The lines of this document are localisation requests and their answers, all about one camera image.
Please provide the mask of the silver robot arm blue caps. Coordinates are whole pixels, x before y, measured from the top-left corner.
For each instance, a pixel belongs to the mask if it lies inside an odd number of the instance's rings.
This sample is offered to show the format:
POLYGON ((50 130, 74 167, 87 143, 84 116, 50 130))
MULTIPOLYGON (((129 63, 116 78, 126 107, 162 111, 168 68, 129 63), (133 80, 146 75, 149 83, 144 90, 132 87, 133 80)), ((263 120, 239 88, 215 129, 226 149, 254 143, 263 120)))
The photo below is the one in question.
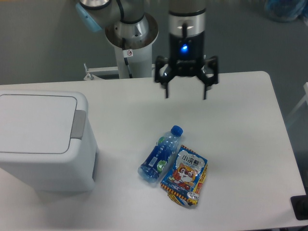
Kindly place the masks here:
POLYGON ((218 58, 204 55, 203 0, 79 0, 76 11, 113 46, 118 77, 153 77, 168 89, 174 77, 196 77, 205 90, 218 84, 218 58))

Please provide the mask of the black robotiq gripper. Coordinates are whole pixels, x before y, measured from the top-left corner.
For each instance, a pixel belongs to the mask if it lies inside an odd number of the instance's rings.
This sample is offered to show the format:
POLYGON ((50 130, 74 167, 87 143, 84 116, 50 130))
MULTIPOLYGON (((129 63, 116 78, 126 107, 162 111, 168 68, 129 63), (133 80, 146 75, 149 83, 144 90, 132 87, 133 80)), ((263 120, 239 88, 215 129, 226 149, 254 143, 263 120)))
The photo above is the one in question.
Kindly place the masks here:
POLYGON ((218 84, 218 57, 204 58, 205 33, 178 37, 169 34, 169 59, 157 56, 155 60, 155 83, 160 83, 169 97, 168 84, 175 77, 196 76, 204 85, 204 96, 212 85, 218 84))

